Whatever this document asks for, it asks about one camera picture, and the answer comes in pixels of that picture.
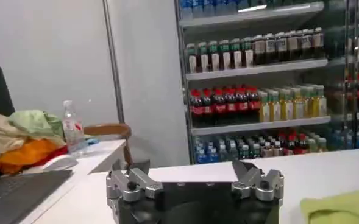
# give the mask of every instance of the metal pole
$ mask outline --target metal pole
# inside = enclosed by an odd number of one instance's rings
[[[121,95],[121,85],[119,83],[116,51],[114,47],[114,37],[112,32],[112,23],[110,20],[110,12],[108,9],[108,0],[102,0],[102,3],[104,5],[105,25],[106,25],[108,48],[110,53],[110,64],[112,66],[114,91],[115,91],[116,104],[117,104],[117,115],[119,122],[125,123],[123,97]]]

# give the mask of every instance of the clothing pile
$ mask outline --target clothing pile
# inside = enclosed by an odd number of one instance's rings
[[[0,171],[16,174],[66,154],[62,121],[44,111],[0,114]]]

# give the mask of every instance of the white desk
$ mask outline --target white desk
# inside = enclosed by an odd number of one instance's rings
[[[80,180],[95,172],[109,171],[112,164],[123,156],[122,148],[125,140],[103,141],[88,147],[89,154],[78,160],[78,164],[72,169],[73,174],[57,190],[55,190],[44,202],[38,205],[22,222],[31,224],[43,215],[50,207],[67,194]]]
[[[265,172],[281,170],[285,175],[284,205],[280,223],[304,223],[299,203],[303,198],[322,198],[359,189],[359,150],[257,159]],[[106,205],[105,176],[87,176],[35,223],[114,223]],[[151,169],[158,181],[236,181],[231,163]]]

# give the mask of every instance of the chair backrest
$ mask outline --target chair backrest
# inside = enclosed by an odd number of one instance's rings
[[[132,135],[132,129],[127,124],[101,124],[94,126],[87,126],[84,128],[86,135],[102,136],[102,135],[120,135],[126,139],[126,145],[124,147],[124,159],[127,166],[132,165],[133,160],[130,154],[127,140]]]

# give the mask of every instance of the beige cloth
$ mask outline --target beige cloth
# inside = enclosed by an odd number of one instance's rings
[[[0,114],[0,154],[22,147],[26,134],[9,124],[8,117]]]

